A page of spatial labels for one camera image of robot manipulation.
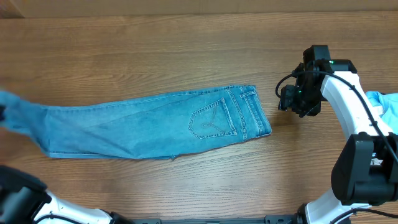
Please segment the wooden table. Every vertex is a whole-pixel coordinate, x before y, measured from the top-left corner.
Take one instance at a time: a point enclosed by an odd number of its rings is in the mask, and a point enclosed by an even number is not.
[[[329,188],[345,145],[327,103],[303,119],[277,110],[276,83],[312,44],[351,59],[365,91],[398,91],[398,12],[0,20],[0,85],[30,101],[90,105],[250,83],[273,128],[174,161],[50,159],[1,130],[0,163],[40,177],[60,198],[129,218],[294,213]],[[377,209],[398,213],[398,203]],[[397,222],[364,213],[354,220]]]

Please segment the jeans leg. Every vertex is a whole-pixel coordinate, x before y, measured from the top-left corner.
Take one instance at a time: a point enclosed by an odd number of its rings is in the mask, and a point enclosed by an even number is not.
[[[6,105],[3,125],[30,136],[50,157],[166,159],[260,136],[259,122],[248,109],[258,101],[242,98],[243,88],[77,107],[37,105],[0,92],[0,104]],[[265,117],[258,113],[257,118]]]

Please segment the denim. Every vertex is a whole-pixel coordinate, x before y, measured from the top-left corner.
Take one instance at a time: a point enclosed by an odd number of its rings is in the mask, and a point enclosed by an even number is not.
[[[382,106],[381,119],[390,126],[394,134],[398,134],[398,93],[384,95],[377,91],[369,91],[366,97],[372,106]]]
[[[170,159],[267,136],[256,87],[231,85],[91,106],[45,106],[0,91],[0,126],[54,158]]]

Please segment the blue jeans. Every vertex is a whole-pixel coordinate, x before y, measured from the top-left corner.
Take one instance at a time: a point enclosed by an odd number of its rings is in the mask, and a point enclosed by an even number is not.
[[[44,106],[0,91],[1,126],[55,158],[169,159],[271,133],[256,87],[231,85],[92,106]]]

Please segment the seam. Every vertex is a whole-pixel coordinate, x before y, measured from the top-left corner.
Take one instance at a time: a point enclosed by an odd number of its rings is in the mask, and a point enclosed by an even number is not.
[[[210,109],[210,108],[213,108],[213,107],[219,105],[219,104],[221,103],[221,100],[222,100],[222,99],[217,100],[217,101],[214,102],[214,103],[210,103],[209,105],[204,106],[204,107],[200,108],[199,110],[196,110],[196,111],[193,112],[192,114],[195,114],[195,116],[196,116],[196,114],[198,114],[198,113],[200,113],[200,112],[203,112],[203,111],[205,111],[205,110],[208,110],[208,109]]]
[[[52,117],[55,118],[55,119],[58,119],[59,121],[64,121],[62,118],[58,118],[58,117],[56,117],[56,116],[54,116],[54,115],[52,115]],[[81,127],[79,127],[79,126],[75,126],[73,123],[68,123],[68,122],[65,122],[65,121],[64,121],[63,123],[64,123],[64,124],[68,124],[69,126],[75,128],[75,129],[77,129],[77,130],[79,130],[79,131],[81,131],[81,132],[83,132],[83,133],[85,133],[85,134],[87,134],[87,135],[89,135],[89,136],[91,136],[91,137],[94,136],[94,138],[99,139],[99,140],[101,140],[102,142],[105,142],[105,143],[107,143],[107,144],[110,144],[111,146],[116,147],[116,148],[122,150],[122,151],[125,152],[125,153],[129,153],[129,150],[128,150],[127,148],[122,147],[122,146],[120,146],[119,144],[116,144],[116,143],[114,143],[114,142],[112,142],[112,141],[109,141],[109,140],[107,140],[107,139],[104,139],[102,136],[97,136],[97,135],[94,134],[94,133],[90,133],[90,132],[88,132],[87,130],[84,130],[83,128],[81,128]]]
[[[264,126],[264,128],[269,128],[269,133],[268,134],[263,134],[262,136],[268,136],[268,135],[270,135],[271,133],[272,133],[272,127],[271,127],[271,125],[270,125],[270,123],[269,123],[269,121],[268,121],[268,118],[267,118],[267,116],[265,115],[265,112],[264,112],[264,109],[262,108],[262,105],[261,105],[261,101],[260,101],[260,98],[259,98],[259,96],[258,95],[255,95],[255,96],[253,96],[253,97],[256,97],[257,98],[257,102],[258,102],[258,106],[260,107],[260,115],[259,116],[261,116],[262,114],[264,115],[264,119],[265,119],[265,121],[266,121],[266,123],[265,124],[263,124],[263,126]]]
[[[241,118],[241,126],[242,126],[242,135],[243,135],[243,141],[245,141],[248,138],[248,134],[246,131],[246,122],[244,120],[244,116],[242,114],[242,110],[239,107],[238,102],[236,101],[235,96],[233,95],[233,93],[231,92],[231,90],[227,90],[229,97],[231,97],[232,102],[235,104],[235,107],[239,113],[239,117]]]
[[[256,94],[256,91],[255,91],[255,90],[249,91],[249,92],[247,92],[247,93],[242,93],[242,94],[241,94],[241,98],[245,98],[245,97],[250,96],[250,95],[253,95],[253,94]]]
[[[192,131],[191,131],[191,133],[198,139],[212,138],[212,137],[224,137],[224,136],[235,136],[235,135],[237,135],[236,133],[233,133],[231,131],[227,132],[225,134],[212,134],[212,135],[208,135],[208,136],[199,136],[196,133],[193,133]]]
[[[248,98],[245,97],[244,100],[245,100],[246,104],[248,105],[248,108],[249,108],[249,111],[250,111],[250,113],[251,113],[251,116],[253,117],[253,120],[254,120],[254,121],[256,122],[256,124],[257,124],[257,127],[258,127],[258,129],[259,129],[259,135],[261,135],[261,133],[262,133],[261,127],[260,127],[260,125],[259,125],[259,123],[258,123],[258,121],[257,121],[257,118],[255,117],[255,115],[254,115],[254,113],[253,113],[253,110],[251,109],[251,105],[250,105],[250,103],[248,102]]]
[[[222,98],[222,106],[224,108],[224,112],[227,114],[229,127],[232,129],[232,132],[236,134],[236,128],[234,127],[234,123],[232,122],[231,114],[229,113],[228,107],[225,104],[224,98]]]
[[[45,152],[51,154],[62,154],[62,155],[103,156],[103,154],[98,154],[98,153],[58,152],[58,151],[45,151]]]
[[[194,99],[195,97],[198,97],[198,96],[192,96],[192,97],[187,98],[187,99],[185,99],[185,100],[191,100],[191,99]],[[167,104],[163,104],[162,106],[158,106],[158,107],[156,107],[156,108],[152,108],[152,109],[149,109],[149,110],[143,110],[143,111],[138,111],[138,112],[135,112],[135,113],[130,113],[130,114],[127,114],[127,115],[125,115],[125,116],[120,116],[120,117],[118,117],[118,118],[112,119],[112,120],[110,120],[110,121],[105,121],[105,122],[102,122],[102,123],[97,123],[97,124],[93,124],[93,125],[89,125],[89,126],[84,126],[84,127],[82,127],[82,128],[84,128],[84,129],[89,129],[89,128],[93,128],[93,127],[95,127],[95,126],[99,126],[99,125],[103,125],[103,124],[108,124],[108,123],[117,121],[117,120],[119,120],[119,119],[128,118],[128,117],[130,117],[130,116],[135,116],[135,115],[141,114],[141,113],[146,113],[146,112],[151,111],[151,110],[157,110],[157,109],[159,109],[159,108],[161,108],[161,107],[163,107],[163,106],[167,106],[167,105],[170,105],[170,104],[172,104],[172,103],[174,103],[174,102],[167,103]]]
[[[217,92],[217,91],[227,90],[227,89],[230,89],[230,88],[237,88],[237,87],[238,86],[231,85],[231,86],[226,86],[226,87],[223,87],[223,88],[218,88],[218,89],[215,89],[215,90],[187,91],[184,94],[179,94],[179,93],[172,94],[172,93],[169,93],[170,95],[168,95],[168,96],[158,97],[158,98],[149,99],[149,100],[142,100],[142,101],[138,101],[138,102],[130,102],[130,103],[126,103],[126,104],[121,104],[121,102],[123,102],[123,101],[128,101],[128,100],[122,100],[122,101],[119,101],[120,104],[103,105],[103,106],[97,105],[97,107],[96,107],[96,105],[77,106],[77,108],[71,108],[69,106],[65,106],[65,107],[62,107],[62,106],[45,106],[45,105],[37,105],[37,106],[41,107],[42,109],[52,110],[52,111],[96,110],[96,109],[103,109],[103,108],[109,108],[109,107],[114,107],[114,106],[130,106],[130,105],[135,105],[135,104],[138,104],[138,103],[145,103],[145,102],[149,102],[149,101],[161,100],[161,99],[168,98],[168,97],[171,97],[171,96],[202,95],[202,94],[214,93],[214,92]]]

